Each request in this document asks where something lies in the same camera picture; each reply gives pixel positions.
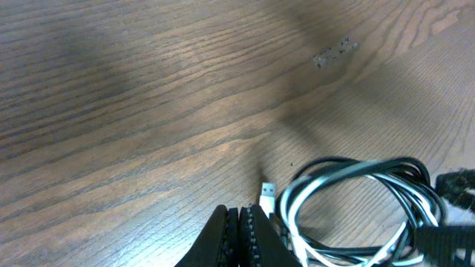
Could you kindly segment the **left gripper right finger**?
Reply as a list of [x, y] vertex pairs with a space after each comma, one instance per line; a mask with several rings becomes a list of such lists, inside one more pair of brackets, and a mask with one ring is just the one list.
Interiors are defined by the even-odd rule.
[[242, 207], [237, 236], [240, 267], [301, 267], [259, 205]]

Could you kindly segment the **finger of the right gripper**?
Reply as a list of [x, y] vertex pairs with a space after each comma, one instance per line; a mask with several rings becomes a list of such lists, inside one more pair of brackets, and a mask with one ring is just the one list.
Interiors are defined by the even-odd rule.
[[474, 212], [474, 169], [440, 174], [436, 178], [436, 193], [451, 205]]
[[421, 227], [414, 245], [432, 266], [474, 267], [473, 225]]

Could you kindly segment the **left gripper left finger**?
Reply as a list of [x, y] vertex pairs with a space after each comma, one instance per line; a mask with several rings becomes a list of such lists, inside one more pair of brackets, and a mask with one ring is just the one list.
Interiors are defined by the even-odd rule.
[[238, 267], [238, 209], [218, 205], [175, 267]]

